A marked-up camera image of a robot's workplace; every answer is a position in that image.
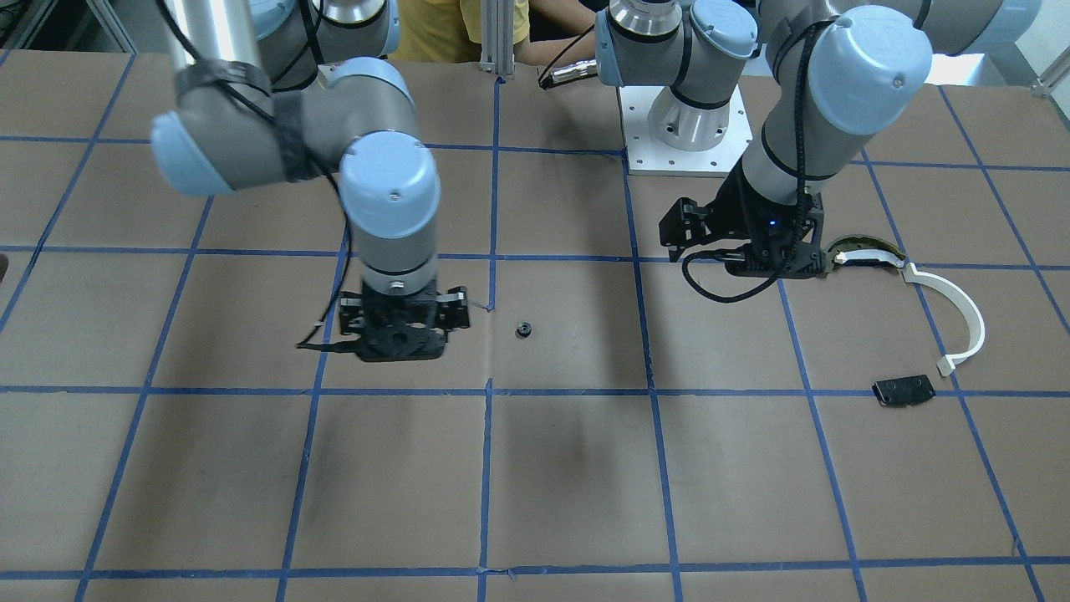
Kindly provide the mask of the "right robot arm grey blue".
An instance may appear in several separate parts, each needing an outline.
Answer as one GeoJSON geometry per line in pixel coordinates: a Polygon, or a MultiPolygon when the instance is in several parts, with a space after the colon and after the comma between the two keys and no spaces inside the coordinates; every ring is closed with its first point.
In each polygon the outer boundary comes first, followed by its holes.
{"type": "Polygon", "coordinates": [[[177,191],[218,196],[325,176],[360,291],[336,288],[340,338],[299,348],[366,362],[433,360],[470,325],[465,287],[438,290],[441,180],[415,102],[385,56],[395,1],[160,1],[175,110],[150,146],[177,191]]]}

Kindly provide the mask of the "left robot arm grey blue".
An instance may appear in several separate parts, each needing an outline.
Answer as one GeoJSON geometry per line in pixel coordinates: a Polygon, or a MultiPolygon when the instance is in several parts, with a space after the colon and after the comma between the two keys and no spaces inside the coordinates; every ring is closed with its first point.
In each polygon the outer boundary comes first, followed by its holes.
{"type": "Polygon", "coordinates": [[[594,24],[605,84],[659,84],[710,115],[762,51],[781,96],[705,206],[673,202],[659,222],[672,262],[717,259],[734,277],[813,278],[822,187],[892,125],[936,55],[1017,42],[1038,1],[611,1],[594,24]]]}

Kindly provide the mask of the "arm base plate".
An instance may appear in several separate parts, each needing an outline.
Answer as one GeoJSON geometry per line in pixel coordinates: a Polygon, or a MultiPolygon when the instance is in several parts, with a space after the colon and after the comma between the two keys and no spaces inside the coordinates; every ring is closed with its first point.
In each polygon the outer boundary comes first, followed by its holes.
{"type": "Polygon", "coordinates": [[[659,84],[618,88],[628,171],[639,176],[727,176],[752,142],[742,89],[699,110],[659,84]]]}

